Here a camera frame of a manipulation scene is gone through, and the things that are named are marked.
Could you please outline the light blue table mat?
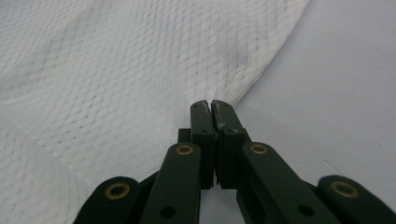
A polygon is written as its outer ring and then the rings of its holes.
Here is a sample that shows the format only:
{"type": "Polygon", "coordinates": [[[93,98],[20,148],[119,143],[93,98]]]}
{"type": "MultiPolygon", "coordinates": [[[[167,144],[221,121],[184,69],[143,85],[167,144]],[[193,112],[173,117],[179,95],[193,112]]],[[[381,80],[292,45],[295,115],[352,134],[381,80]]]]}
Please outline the light blue table mat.
{"type": "Polygon", "coordinates": [[[308,0],[233,105],[301,179],[349,177],[396,212],[396,0],[308,0]]]}

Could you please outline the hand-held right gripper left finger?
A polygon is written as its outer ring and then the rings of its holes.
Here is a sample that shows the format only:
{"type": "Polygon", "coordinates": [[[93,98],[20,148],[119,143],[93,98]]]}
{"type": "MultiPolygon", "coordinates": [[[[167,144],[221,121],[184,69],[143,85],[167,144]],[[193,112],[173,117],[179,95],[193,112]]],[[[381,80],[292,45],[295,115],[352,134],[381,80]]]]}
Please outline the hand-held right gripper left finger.
{"type": "Polygon", "coordinates": [[[203,100],[192,104],[191,126],[178,130],[177,141],[190,142],[201,149],[202,189],[214,186],[216,137],[208,102],[203,100]]]}

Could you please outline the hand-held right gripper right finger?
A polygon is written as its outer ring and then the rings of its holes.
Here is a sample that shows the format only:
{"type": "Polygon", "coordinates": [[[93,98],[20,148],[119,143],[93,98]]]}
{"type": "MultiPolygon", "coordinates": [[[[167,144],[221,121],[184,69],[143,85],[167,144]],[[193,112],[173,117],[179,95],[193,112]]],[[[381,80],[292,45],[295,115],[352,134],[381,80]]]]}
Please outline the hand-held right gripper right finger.
{"type": "Polygon", "coordinates": [[[236,189],[238,184],[238,157],[249,140],[233,107],[220,100],[211,103],[212,119],[218,134],[215,171],[223,189],[236,189]]]}

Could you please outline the white textured cloth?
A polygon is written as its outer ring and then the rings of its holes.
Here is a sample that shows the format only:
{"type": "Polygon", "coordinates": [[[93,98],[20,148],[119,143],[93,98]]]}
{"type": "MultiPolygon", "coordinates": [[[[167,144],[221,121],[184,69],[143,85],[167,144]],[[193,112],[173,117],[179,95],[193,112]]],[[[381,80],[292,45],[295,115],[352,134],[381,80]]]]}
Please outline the white textured cloth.
{"type": "Polygon", "coordinates": [[[72,224],[200,100],[236,105],[309,0],[0,0],[0,224],[72,224]]]}

